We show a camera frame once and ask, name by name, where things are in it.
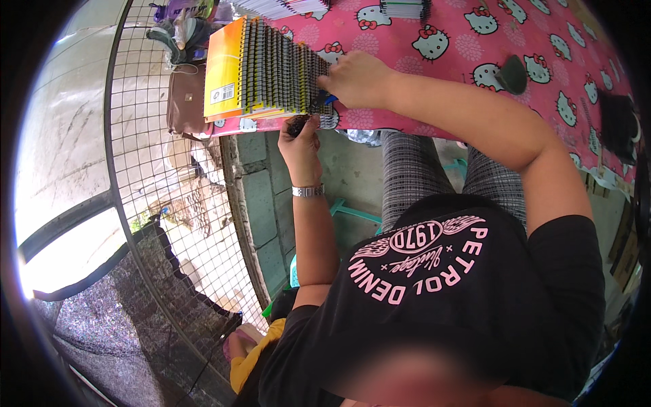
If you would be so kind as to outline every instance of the barcode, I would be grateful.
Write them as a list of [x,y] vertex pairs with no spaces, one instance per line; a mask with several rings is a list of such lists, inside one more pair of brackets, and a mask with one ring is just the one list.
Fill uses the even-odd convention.
[[223,102],[235,96],[235,83],[229,83],[221,88],[210,91],[210,104]]

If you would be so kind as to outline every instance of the table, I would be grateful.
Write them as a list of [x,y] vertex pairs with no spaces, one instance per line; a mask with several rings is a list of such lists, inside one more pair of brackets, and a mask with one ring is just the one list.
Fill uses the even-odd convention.
[[[463,82],[513,98],[549,123],[578,168],[605,188],[626,191],[634,171],[601,148],[596,93],[599,87],[632,99],[626,69],[610,41],[598,38],[596,33],[602,36],[603,30],[572,14],[568,7],[572,1],[576,0],[433,0],[432,15],[423,27],[419,20],[384,16],[377,0],[333,0],[327,12],[268,23],[331,63],[361,49],[400,72]],[[494,78],[513,54],[525,63],[529,75],[527,90],[519,96],[506,92]],[[455,139],[390,111],[346,109],[339,102],[334,108],[336,115],[322,118],[322,128],[390,128]],[[227,119],[216,123],[214,134],[278,130],[281,123]]]

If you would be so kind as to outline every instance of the gray patterned pants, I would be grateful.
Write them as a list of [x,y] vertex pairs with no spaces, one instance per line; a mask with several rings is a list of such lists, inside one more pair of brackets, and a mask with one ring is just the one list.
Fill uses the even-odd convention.
[[[382,230],[388,231],[407,208],[437,193],[454,193],[429,137],[382,132],[384,195]],[[468,172],[463,193],[491,199],[527,228],[520,175],[468,147]]]

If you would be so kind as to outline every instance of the brown handbag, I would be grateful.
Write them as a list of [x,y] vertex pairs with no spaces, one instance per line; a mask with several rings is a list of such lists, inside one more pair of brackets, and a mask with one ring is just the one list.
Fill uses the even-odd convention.
[[200,62],[175,66],[169,78],[167,127],[170,133],[212,132],[212,122],[206,123],[203,115],[206,62]]

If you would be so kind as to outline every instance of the silver watch band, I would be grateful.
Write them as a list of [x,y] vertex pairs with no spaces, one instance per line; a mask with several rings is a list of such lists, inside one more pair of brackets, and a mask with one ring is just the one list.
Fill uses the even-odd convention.
[[292,186],[292,195],[295,197],[317,197],[324,193],[323,184],[319,186]]

